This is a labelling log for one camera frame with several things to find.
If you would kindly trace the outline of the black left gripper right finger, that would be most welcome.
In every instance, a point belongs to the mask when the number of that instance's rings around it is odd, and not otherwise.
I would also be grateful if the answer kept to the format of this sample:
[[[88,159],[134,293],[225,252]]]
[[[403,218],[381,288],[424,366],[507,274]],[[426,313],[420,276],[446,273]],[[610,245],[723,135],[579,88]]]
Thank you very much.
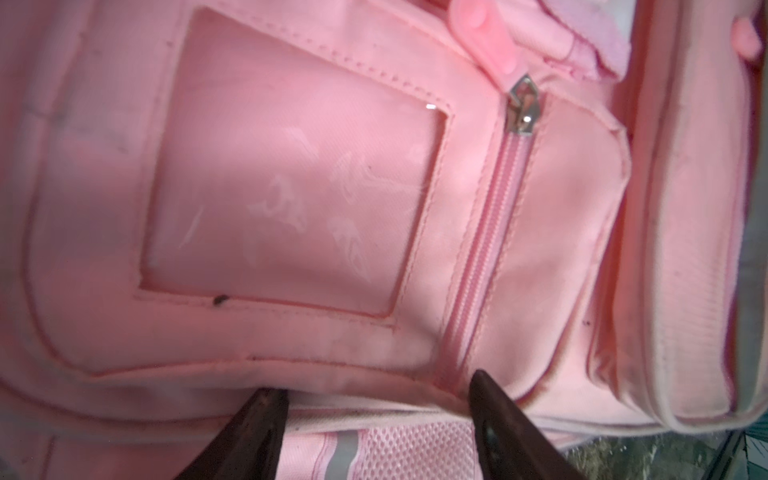
[[[485,479],[583,478],[484,370],[472,375],[468,405]]]

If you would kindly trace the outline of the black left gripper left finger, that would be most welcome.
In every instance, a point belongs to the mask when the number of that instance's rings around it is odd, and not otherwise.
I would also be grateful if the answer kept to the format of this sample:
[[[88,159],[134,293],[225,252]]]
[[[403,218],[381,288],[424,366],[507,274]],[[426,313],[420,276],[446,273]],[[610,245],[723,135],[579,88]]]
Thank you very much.
[[[285,390],[257,390],[177,480],[274,480],[289,411]]]

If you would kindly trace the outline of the pink student backpack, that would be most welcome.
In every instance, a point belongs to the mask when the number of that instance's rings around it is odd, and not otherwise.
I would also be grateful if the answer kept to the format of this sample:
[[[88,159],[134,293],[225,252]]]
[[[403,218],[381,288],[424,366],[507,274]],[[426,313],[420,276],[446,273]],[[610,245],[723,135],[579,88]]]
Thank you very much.
[[[767,408],[763,1],[5,1],[1,462],[482,479]]]

